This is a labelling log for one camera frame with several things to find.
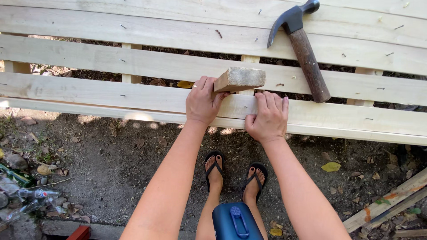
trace wooden hammer handle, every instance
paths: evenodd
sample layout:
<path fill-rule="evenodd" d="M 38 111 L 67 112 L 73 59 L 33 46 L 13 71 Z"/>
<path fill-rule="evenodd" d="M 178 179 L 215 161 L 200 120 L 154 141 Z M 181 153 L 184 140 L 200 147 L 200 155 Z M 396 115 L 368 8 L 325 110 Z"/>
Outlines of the wooden hammer handle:
<path fill-rule="evenodd" d="M 292 47 L 295 51 L 298 62 L 304 72 L 305 79 L 310 87 L 313 99 L 317 103 L 326 102 L 330 99 L 329 90 L 323 80 L 319 65 L 308 41 L 304 29 L 297 30 L 289 35 Z"/>

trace soil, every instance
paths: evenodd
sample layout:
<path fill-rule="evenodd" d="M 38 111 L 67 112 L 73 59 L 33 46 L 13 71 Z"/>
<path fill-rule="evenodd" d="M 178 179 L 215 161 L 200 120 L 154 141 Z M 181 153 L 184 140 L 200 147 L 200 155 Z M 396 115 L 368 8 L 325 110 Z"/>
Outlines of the soil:
<path fill-rule="evenodd" d="M 120 44 L 117 43 L 78 39 L 66 40 L 120 47 Z M 186 50 L 149 46 L 144 46 L 143 49 L 176 54 L 186 52 Z M 197 51 L 189 51 L 189 54 L 234 61 L 240 60 L 240 56 L 230 54 Z M 260 62 L 298 66 L 296 61 L 283 59 L 261 58 Z M 320 64 L 320 67 L 324 70 L 354 72 L 353 67 L 329 64 Z M 51 66 L 48 67 L 47 72 L 62 76 L 69 70 L 72 71 L 71 76 L 75 78 L 121 81 L 120 74 L 98 71 Z M 397 76 L 396 73 L 389 73 L 389 75 L 412 78 L 412 76 L 406 75 Z M 143 77 L 143 84 L 149 84 L 153 79 Z M 163 80 L 166 86 L 177 87 L 178 81 Z M 311 95 L 282 92 L 278 92 L 278 94 L 282 97 L 289 96 L 291 99 L 312 100 Z M 345 104 L 345 99 L 332 98 L 330 102 Z M 73 205 L 84 206 L 84 209 L 81 209 L 79 213 L 90 216 L 92 222 L 123 226 L 126 225 L 144 192 L 144 188 L 183 127 L 180 124 L 26 109 L 4 109 L 0 111 L 0 115 L 3 116 L 0 118 L 0 134 L 2 137 L 0 144 L 6 154 L 5 157 L 12 153 L 23 152 L 23 157 L 30 165 L 29 173 L 37 179 L 43 177 L 36 170 L 41 162 L 50 164 L 60 161 L 58 167 L 62 170 L 68 170 L 68 175 L 59 176 L 55 173 L 48 175 L 49 183 L 71 179 L 53 185 L 52 188 L 60 190 L 63 193 L 62 196 L 68 198 L 68 201 Z M 37 121 L 37 124 L 27 125 L 20 121 L 23 117 L 32 117 Z M 113 134 L 111 124 L 115 126 L 113 128 L 116 130 Z M 29 136 L 31 132 L 42 142 L 33 141 Z M 166 139 L 167 146 L 159 144 L 158 136 Z M 137 142 L 141 139 L 144 140 L 144 145 L 139 149 Z M 408 166 L 413 169 L 413 175 L 427 166 L 427 154 L 418 146 L 410 146 L 411 149 L 407 151 L 404 145 L 393 143 L 290 134 L 286 136 L 286 139 L 298 160 L 330 201 L 342 221 L 362 210 L 365 204 L 371 204 L 373 197 L 386 195 L 393 188 L 406 181 Z M 47 147 L 49 154 L 41 153 L 41 146 Z M 276 175 L 262 146 L 252 139 L 245 130 L 214 127 L 207 130 L 200 146 L 193 185 L 182 219 L 181 231 L 196 231 L 200 213 L 208 196 L 203 160 L 205 154 L 212 149 L 222 151 L 226 158 L 224 167 L 226 177 L 220 199 L 221 203 L 241 201 L 246 168 L 251 162 L 263 162 L 270 175 L 258 202 L 261 216 L 267 230 L 270 229 L 269 222 L 275 220 L 284 226 L 287 233 L 286 236 L 282 237 L 269 235 L 269 239 L 297 239 L 281 199 Z M 331 173 L 322 170 L 321 166 L 329 162 L 322 157 L 322 152 L 327 152 L 332 161 L 341 164 L 341 168 Z M 399 166 L 395 169 L 389 169 L 386 166 L 390 163 L 389 153 L 396 154 L 399 157 Z M 374 159 L 373 163 L 367 163 L 368 157 Z M 353 172 L 360 172 L 364 178 L 352 177 Z M 379 174 L 380 179 L 372 178 L 375 173 Z M 339 192 L 331 194 L 331 187 L 338 189 L 340 186 L 343 189 L 342 194 Z M 358 203 L 353 202 L 353 199 L 357 197 L 360 198 L 360 201 Z M 351 214 L 345 215 L 344 212 L 351 212 Z M 47 217 L 41 211 L 37 211 L 36 215 Z M 61 217 L 50 217 L 50 219 L 61 219 Z M 396 226 L 392 222 L 394 219 L 386 222 L 389 224 L 387 231 L 377 228 L 369 234 L 369 239 L 390 239 L 389 234 L 395 230 Z M 167 219 L 164 220 L 164 224 L 165 227 L 168 226 Z M 422 219 L 407 222 L 405 226 L 410 226 L 411 229 L 426 227 Z M 358 232 L 360 230 L 353 232 L 352 237 L 356 239 Z"/>

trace hammer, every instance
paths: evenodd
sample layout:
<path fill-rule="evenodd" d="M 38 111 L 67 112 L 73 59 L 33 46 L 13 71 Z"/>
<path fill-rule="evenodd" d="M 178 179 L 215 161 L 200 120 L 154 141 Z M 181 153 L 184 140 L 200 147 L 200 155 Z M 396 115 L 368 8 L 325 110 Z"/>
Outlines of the hammer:
<path fill-rule="evenodd" d="M 314 101 L 322 103 L 330 99 L 329 90 L 323 80 L 307 34 L 302 29 L 302 15 L 305 13 L 314 13 L 319 7 L 319 0 L 308 0 L 304 5 L 295 6 L 280 15 L 271 28 L 267 48 L 273 44 L 274 36 L 276 36 L 279 27 L 283 26 L 286 34 L 289 35 L 295 55 L 304 72 Z"/>

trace blue container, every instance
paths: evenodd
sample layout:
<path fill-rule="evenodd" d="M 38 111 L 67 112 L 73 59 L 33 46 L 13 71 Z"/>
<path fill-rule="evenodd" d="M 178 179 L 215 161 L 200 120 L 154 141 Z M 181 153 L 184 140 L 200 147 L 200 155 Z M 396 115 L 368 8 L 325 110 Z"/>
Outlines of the blue container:
<path fill-rule="evenodd" d="M 263 240 L 249 207 L 243 202 L 218 205 L 212 212 L 216 240 Z"/>

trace black flip-flop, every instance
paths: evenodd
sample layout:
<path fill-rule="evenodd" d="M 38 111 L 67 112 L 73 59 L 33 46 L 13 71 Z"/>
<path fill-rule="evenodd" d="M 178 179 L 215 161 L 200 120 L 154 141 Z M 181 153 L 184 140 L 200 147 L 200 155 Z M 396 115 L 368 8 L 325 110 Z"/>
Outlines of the black flip-flop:
<path fill-rule="evenodd" d="M 215 156 L 215 162 L 212 164 L 212 166 L 210 166 L 208 168 L 208 170 L 206 171 L 205 175 L 206 175 L 206 183 L 208 185 L 208 193 L 209 193 L 209 188 L 211 187 L 211 184 L 209 183 L 209 174 L 212 171 L 212 169 L 214 169 L 214 167 L 216 166 L 216 168 L 218 169 L 219 173 L 222 175 L 222 178 L 224 179 L 224 173 L 222 172 L 222 169 L 219 167 L 219 164 L 216 162 L 216 156 L 221 156 L 222 158 L 222 168 L 224 168 L 224 154 L 218 150 L 214 150 L 214 151 L 210 151 L 208 154 L 206 154 L 205 157 L 205 162 L 203 164 L 203 166 L 205 166 L 205 163 L 209 160 L 210 157 Z"/>
<path fill-rule="evenodd" d="M 267 179 L 268 179 L 268 171 L 267 171 L 267 168 L 266 168 L 266 166 L 263 164 L 263 163 L 261 163 L 261 162 L 253 162 L 249 167 L 248 167 L 248 170 L 246 171 L 246 177 L 248 176 L 248 174 L 249 174 L 249 170 L 251 169 L 251 167 L 254 167 L 255 168 L 255 172 L 254 172 L 254 174 L 252 175 L 252 176 L 250 176 L 247 180 L 246 180 L 246 183 L 245 183 L 245 186 L 243 187 L 243 190 L 246 188 L 246 186 L 252 181 L 252 179 L 255 177 L 255 179 L 257 180 L 257 183 L 258 183 L 258 187 L 260 188 L 260 190 L 258 191 L 258 194 L 257 194 L 257 202 L 258 202 L 258 198 L 260 197 L 260 195 L 261 195 L 261 192 L 262 192 L 262 190 L 263 190 L 263 187 L 264 187 L 264 185 L 267 183 Z M 257 169 L 259 169 L 261 172 L 263 172 L 264 173 L 264 183 L 263 184 L 261 184 L 261 181 L 260 181 L 260 179 L 258 178 L 258 175 L 257 175 Z"/>

